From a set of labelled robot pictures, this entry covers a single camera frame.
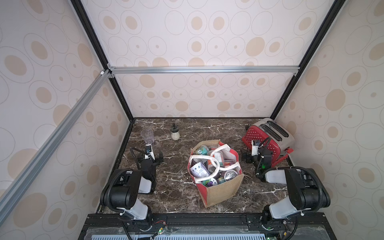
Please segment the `teal label seed jar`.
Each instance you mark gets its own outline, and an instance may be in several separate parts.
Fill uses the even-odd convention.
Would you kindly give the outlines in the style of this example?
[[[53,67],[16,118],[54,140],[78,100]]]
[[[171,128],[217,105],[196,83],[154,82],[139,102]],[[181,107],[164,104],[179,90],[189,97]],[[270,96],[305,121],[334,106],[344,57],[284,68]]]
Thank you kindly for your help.
[[[206,145],[202,145],[194,151],[194,154],[207,156],[209,151],[210,151],[210,149]]]

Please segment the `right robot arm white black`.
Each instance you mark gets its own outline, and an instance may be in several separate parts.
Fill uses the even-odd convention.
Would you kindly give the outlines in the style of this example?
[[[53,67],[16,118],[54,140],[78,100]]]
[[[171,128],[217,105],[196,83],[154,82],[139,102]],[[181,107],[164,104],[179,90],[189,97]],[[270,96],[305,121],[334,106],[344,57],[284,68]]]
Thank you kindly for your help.
[[[261,153],[242,153],[242,160],[254,165],[255,176],[262,182],[287,187],[287,197],[264,207],[263,224],[303,216],[331,205],[331,197],[315,170],[296,166],[272,168],[267,156]]]

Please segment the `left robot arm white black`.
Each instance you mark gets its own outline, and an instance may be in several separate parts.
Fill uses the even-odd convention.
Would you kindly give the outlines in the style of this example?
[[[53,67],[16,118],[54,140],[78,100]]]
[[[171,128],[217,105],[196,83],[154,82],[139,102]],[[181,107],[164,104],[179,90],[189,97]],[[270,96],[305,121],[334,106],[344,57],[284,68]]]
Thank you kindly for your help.
[[[156,157],[152,151],[130,148],[137,169],[117,169],[112,173],[100,195],[100,204],[121,217],[134,220],[152,220],[150,207],[138,195],[153,194],[157,185],[157,166],[164,162],[163,153]]]

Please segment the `orange label seed jar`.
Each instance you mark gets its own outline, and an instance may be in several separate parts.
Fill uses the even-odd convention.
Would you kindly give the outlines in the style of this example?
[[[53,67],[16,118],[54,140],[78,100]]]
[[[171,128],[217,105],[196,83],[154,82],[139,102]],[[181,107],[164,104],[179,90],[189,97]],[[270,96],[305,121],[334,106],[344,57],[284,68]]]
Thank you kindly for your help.
[[[219,162],[220,167],[224,166],[224,157],[223,157],[221,151],[213,153],[212,157],[214,157]]]

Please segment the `clear small seed jar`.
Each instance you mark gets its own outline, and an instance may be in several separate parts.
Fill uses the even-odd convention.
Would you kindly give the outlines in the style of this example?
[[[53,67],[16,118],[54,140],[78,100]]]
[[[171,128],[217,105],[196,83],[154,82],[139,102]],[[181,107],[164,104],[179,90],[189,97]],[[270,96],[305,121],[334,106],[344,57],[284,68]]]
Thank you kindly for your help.
[[[224,172],[224,176],[223,178],[226,180],[226,181],[230,181],[234,178],[236,178],[238,176],[238,172],[236,170],[228,170],[228,171],[225,171]]]

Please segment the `burlap canvas bag red lining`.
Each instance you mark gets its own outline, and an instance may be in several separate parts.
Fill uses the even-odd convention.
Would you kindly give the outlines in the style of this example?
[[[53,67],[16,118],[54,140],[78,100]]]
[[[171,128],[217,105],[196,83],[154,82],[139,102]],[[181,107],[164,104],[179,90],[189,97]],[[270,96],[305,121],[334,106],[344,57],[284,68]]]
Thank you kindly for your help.
[[[194,151],[202,145],[206,145],[210,149],[208,155],[195,155]],[[221,151],[224,157],[223,167],[220,167],[219,162],[212,157],[212,154],[218,151]],[[198,179],[192,175],[190,167],[198,162],[203,162],[205,164],[210,172],[208,177]],[[236,170],[239,175],[230,181],[226,181],[223,176],[224,172],[228,170]],[[229,145],[222,143],[220,140],[202,141],[192,148],[188,161],[188,172],[198,188],[205,208],[212,207],[235,196],[244,178],[239,161],[239,154]],[[202,182],[211,178],[216,179],[218,185],[209,188],[205,187]]]

